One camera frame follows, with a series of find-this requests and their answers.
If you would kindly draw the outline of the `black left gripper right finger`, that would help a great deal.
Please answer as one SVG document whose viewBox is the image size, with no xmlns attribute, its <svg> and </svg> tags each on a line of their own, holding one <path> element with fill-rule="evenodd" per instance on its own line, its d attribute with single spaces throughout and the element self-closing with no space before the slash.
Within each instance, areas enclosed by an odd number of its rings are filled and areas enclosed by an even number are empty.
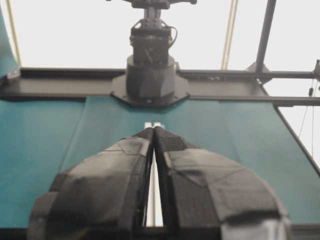
<svg viewBox="0 0 320 240">
<path fill-rule="evenodd" d="M 286 207 L 252 170 L 159 126 L 153 144 L 163 223 L 180 238 L 291 239 Z"/>
</svg>

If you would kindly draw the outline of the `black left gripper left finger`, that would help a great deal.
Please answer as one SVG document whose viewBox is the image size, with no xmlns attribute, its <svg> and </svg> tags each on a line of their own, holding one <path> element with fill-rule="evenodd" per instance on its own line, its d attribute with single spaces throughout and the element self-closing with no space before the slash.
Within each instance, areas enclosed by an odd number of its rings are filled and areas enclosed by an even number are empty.
<svg viewBox="0 0 320 240">
<path fill-rule="evenodd" d="M 38 197 L 29 240 L 131 240 L 146 221 L 153 129 L 58 173 Z"/>
</svg>

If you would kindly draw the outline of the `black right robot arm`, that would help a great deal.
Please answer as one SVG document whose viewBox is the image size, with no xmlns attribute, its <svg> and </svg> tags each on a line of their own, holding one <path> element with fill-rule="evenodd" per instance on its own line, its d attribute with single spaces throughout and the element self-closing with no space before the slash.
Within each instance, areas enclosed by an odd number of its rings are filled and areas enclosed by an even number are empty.
<svg viewBox="0 0 320 240">
<path fill-rule="evenodd" d="M 169 49 L 176 41 L 173 26 L 161 19 L 174 0 L 132 0 L 134 9 L 143 9 L 144 17 L 130 30 L 133 54 L 127 58 L 124 75 L 112 80 L 112 95 L 123 99 L 164 100 L 189 96 L 188 81 L 177 75 L 175 59 Z"/>
</svg>

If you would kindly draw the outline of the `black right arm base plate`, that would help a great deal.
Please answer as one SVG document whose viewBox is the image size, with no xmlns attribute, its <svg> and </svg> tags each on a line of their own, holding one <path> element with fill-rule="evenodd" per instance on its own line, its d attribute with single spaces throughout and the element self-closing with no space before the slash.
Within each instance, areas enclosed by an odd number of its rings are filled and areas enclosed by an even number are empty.
<svg viewBox="0 0 320 240">
<path fill-rule="evenodd" d="M 121 75 L 112 80 L 111 95 L 135 108 L 167 108 L 190 97 L 189 82 L 176 75 L 173 83 L 127 83 Z"/>
</svg>

